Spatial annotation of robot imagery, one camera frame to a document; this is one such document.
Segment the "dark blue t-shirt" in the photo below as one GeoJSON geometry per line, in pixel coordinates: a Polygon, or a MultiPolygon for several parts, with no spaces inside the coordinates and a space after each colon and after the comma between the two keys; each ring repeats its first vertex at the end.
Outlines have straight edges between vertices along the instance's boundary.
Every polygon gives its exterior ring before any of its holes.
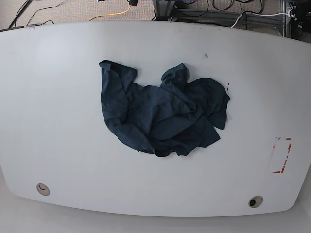
{"type": "Polygon", "coordinates": [[[216,80],[189,82],[188,68],[179,64],[162,75],[160,86],[141,86],[136,69],[108,60],[99,65],[103,118],[123,144],[158,157],[187,156],[220,139],[230,97],[216,80]]]}

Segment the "red tape rectangle marking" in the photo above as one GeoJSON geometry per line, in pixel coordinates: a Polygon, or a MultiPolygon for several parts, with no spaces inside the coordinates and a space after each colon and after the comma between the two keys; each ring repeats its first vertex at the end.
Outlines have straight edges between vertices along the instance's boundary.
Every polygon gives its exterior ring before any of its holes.
{"type": "Polygon", "coordinates": [[[289,137],[277,137],[272,148],[270,171],[274,174],[284,172],[290,150],[292,139],[289,137]]]}

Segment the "right table grommet hole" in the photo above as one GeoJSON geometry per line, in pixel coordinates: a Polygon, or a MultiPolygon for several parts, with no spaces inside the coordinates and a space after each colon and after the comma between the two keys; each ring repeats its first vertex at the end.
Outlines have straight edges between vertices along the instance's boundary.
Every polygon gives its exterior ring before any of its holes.
{"type": "Polygon", "coordinates": [[[249,200],[248,205],[250,208],[258,208],[262,203],[263,203],[262,196],[254,196],[249,200]]]}

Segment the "table grommet hole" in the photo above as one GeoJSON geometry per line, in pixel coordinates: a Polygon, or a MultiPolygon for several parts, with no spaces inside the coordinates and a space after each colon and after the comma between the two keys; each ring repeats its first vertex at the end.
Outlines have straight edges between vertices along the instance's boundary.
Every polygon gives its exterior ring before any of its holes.
{"type": "Polygon", "coordinates": [[[50,190],[45,184],[42,183],[37,184],[36,189],[39,192],[39,194],[43,196],[48,196],[50,194],[50,190]]]}
{"type": "Polygon", "coordinates": [[[262,196],[254,196],[249,200],[248,205],[250,208],[258,208],[262,203],[263,203],[262,196]]]}

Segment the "left table grommet hole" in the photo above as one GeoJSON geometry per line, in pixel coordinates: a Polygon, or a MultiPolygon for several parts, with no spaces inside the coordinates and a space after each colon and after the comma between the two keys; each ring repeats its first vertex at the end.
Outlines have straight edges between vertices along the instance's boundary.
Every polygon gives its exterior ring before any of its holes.
{"type": "Polygon", "coordinates": [[[50,194],[50,190],[45,184],[42,183],[37,184],[36,189],[39,192],[39,194],[43,196],[48,196],[50,194]]]}

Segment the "aluminium frame rail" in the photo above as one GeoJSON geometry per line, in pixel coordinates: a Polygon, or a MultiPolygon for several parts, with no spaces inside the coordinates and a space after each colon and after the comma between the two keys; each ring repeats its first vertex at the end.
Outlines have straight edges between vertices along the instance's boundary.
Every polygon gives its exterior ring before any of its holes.
{"type": "Polygon", "coordinates": [[[204,13],[199,10],[177,9],[173,12],[174,19],[193,19],[193,20],[211,20],[218,22],[235,23],[239,18],[239,22],[246,20],[247,23],[255,25],[265,25],[272,27],[282,27],[286,24],[285,16],[277,13],[275,16],[259,15],[255,13],[235,13],[235,12],[221,12],[208,11],[204,13]]]}

